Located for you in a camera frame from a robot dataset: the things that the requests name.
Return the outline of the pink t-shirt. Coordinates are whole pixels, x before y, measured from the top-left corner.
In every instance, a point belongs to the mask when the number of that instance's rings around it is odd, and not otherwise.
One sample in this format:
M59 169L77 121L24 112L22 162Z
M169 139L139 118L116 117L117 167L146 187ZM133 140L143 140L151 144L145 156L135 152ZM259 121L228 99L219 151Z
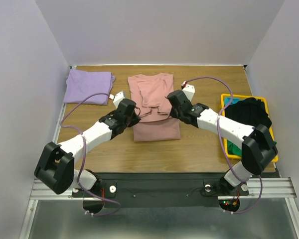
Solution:
M179 120L170 116L166 98L174 91L173 75L135 75L128 77L131 99L140 109L140 122L133 126L134 142L179 140Z

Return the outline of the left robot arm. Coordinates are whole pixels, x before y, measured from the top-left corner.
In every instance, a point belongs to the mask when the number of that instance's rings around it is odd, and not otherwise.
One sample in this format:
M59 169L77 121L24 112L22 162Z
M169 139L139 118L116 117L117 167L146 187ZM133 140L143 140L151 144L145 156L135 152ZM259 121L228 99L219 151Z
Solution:
M140 118L135 108L134 101L122 99L114 111L101 117L86 131L59 144L48 143L43 148L34 176L57 195L69 188L83 188L89 196L98 195L101 184L97 177L87 170L75 170L74 166L79 159L85 161L87 152L137 124Z

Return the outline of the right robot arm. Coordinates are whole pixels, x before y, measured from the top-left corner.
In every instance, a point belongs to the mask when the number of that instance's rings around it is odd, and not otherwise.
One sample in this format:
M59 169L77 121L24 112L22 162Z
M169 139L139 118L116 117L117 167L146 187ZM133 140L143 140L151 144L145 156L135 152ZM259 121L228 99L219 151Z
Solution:
M262 124L257 127L245 125L221 116L201 103L193 105L184 90L168 94L167 99L171 104L171 117L213 132L241 148L241 160L229 166L216 186L221 194L231 194L252 175L261 175L278 154L269 129Z

